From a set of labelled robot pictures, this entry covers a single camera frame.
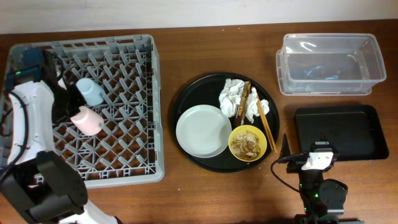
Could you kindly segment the light blue cup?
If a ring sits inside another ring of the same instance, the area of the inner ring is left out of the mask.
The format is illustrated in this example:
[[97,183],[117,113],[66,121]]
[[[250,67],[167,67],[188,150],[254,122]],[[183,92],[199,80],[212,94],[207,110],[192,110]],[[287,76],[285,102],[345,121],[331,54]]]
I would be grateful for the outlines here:
[[76,83],[88,106],[100,105],[103,101],[104,90],[92,79],[82,78]]

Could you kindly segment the pink cup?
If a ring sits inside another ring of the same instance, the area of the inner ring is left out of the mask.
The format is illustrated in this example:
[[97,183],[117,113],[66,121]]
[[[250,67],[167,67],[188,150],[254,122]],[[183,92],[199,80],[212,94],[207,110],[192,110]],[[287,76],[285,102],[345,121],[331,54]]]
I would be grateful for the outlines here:
[[104,119],[98,113],[87,108],[86,106],[79,107],[79,112],[70,119],[72,123],[87,136],[98,134],[104,125]]

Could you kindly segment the small white napkin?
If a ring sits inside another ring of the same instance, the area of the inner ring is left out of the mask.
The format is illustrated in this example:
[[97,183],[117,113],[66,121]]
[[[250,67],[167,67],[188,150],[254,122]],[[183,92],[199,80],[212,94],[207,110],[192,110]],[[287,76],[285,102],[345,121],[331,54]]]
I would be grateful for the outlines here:
[[[257,90],[255,87],[252,87],[251,92],[246,100],[246,118],[250,123],[254,122],[254,116],[260,116],[259,109],[257,107],[257,102],[258,102],[257,97],[258,97]],[[260,102],[264,114],[270,112],[269,102],[267,100],[261,100]]]

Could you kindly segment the brown gold snack wrapper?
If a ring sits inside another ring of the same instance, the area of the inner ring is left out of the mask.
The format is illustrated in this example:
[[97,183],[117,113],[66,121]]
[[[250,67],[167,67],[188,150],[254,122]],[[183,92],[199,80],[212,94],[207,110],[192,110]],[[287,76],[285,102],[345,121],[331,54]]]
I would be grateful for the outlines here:
[[245,115],[246,115],[246,102],[248,95],[250,94],[250,88],[251,88],[251,83],[250,82],[244,82],[244,91],[243,95],[241,97],[241,101],[239,104],[238,112],[236,113],[236,117],[234,120],[234,125],[235,126],[241,126],[244,123]]

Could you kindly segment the large white napkin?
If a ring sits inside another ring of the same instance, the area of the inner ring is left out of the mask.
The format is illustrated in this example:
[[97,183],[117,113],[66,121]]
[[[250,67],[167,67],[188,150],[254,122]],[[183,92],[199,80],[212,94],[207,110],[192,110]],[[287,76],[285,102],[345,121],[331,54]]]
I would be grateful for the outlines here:
[[224,87],[219,95],[219,103],[221,112],[231,118],[236,115],[238,106],[240,105],[241,97],[245,82],[240,79],[227,78]]

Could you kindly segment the white round plate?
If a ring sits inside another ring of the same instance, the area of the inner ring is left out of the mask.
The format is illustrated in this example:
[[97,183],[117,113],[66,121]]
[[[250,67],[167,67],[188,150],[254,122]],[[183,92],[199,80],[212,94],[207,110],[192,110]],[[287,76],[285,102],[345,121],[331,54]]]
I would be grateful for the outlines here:
[[211,158],[228,146],[232,132],[229,118],[211,105],[197,105],[179,117],[175,129],[177,142],[191,156]]

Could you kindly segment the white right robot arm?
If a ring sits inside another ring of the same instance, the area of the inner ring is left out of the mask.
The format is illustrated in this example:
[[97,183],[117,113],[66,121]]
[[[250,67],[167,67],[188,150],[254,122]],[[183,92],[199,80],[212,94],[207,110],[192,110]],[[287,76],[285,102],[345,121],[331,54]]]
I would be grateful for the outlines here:
[[287,136],[283,136],[280,156],[273,163],[286,164],[288,174],[298,174],[298,188],[282,181],[285,186],[298,192],[303,202],[305,213],[297,214],[294,223],[364,223],[356,218],[340,218],[345,212],[348,186],[339,180],[323,178],[337,157],[338,151],[328,141],[314,142],[309,151],[292,154]]

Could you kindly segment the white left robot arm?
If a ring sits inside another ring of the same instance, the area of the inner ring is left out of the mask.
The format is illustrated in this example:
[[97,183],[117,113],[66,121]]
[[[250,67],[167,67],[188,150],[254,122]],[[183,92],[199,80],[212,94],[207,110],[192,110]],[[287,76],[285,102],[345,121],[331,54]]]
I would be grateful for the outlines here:
[[53,125],[72,121],[85,135],[102,130],[103,118],[87,108],[85,93],[57,69],[49,50],[27,49],[22,68],[6,75],[12,104],[12,146],[1,175],[1,194],[27,223],[119,223],[88,199],[80,174],[55,153]]

